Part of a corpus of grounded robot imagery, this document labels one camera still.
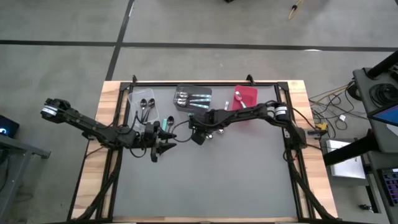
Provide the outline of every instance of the gray floor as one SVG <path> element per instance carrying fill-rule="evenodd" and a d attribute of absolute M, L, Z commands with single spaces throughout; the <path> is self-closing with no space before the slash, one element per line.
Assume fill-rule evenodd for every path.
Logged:
<path fill-rule="evenodd" d="M 397 47 L 398 6 L 393 0 L 307 0 L 292 21 L 293 0 L 136 0 L 124 41 Z M 0 2 L 0 39 L 116 41 L 127 0 Z M 52 151 L 35 159 L 13 218 L 32 223 L 66 219 L 87 141 L 66 124 L 41 119 L 47 97 L 69 100 L 94 116 L 112 47 L 0 45 L 0 113 L 21 123 L 21 141 Z M 308 95 L 345 85 L 352 70 L 372 67 L 389 52 L 123 48 L 114 80 L 305 80 Z M 360 102 L 353 100 L 357 111 Z M 342 107 L 349 108 L 343 98 Z M 369 123 L 347 118 L 343 138 L 361 137 Z M 369 203 L 364 187 L 332 186 L 339 216 L 387 223 L 385 213 L 357 208 Z"/>

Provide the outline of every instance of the table leg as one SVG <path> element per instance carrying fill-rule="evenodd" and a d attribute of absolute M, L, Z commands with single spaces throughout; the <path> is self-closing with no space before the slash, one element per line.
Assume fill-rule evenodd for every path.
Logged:
<path fill-rule="evenodd" d="M 326 166 L 331 166 L 347 159 L 360 156 L 369 151 L 378 150 L 379 146 L 377 145 L 376 137 L 372 133 L 345 147 L 326 153 L 323 155 L 323 161 Z"/>

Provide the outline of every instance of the clear plastic tray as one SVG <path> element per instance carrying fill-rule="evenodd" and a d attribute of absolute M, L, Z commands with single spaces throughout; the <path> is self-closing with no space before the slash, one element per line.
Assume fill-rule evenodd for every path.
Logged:
<path fill-rule="evenodd" d="M 154 91 L 150 88 L 147 88 L 144 90 L 139 90 L 139 91 L 134 91 L 129 94 L 128 99 L 129 99 L 129 102 L 131 105 L 131 107 L 130 107 L 131 118 L 134 119 L 134 117 L 136 115 L 136 111 L 137 111 L 138 118 L 141 119 L 142 108 L 140 106 L 140 102 L 142 99 L 145 99 L 147 102 L 149 102 L 149 100 L 151 98 L 155 99 L 155 106 L 152 109 L 150 109 L 147 122 L 153 123 L 154 121 L 158 121 L 159 120 L 159 112 L 157 110 L 156 98 L 154 95 Z M 149 106 L 147 106 L 144 109 L 143 114 L 146 114 L 148 112 L 148 110 L 149 110 Z M 138 129 L 144 128 L 144 125 L 142 125 L 138 121 L 136 121 L 134 126 Z"/>

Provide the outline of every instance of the metal stand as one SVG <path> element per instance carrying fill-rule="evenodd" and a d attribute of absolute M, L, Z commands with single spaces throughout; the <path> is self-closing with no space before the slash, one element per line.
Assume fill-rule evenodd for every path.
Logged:
<path fill-rule="evenodd" d="M 373 133 L 371 133 L 345 147 L 324 154 L 323 161 L 325 162 L 326 166 L 331 166 L 347 159 L 360 156 L 369 151 L 378 150 L 379 146 L 377 145 L 376 137 Z"/>
<path fill-rule="evenodd" d="M 0 135 L 0 149 L 8 150 L 7 173 L 4 188 L 0 192 L 0 223 L 4 223 L 12 206 L 12 201 L 17 193 L 18 186 L 21 184 L 22 176 L 29 164 L 31 155 L 39 155 L 42 159 L 48 159 L 48 151 L 20 143 L 19 141 L 7 136 Z"/>

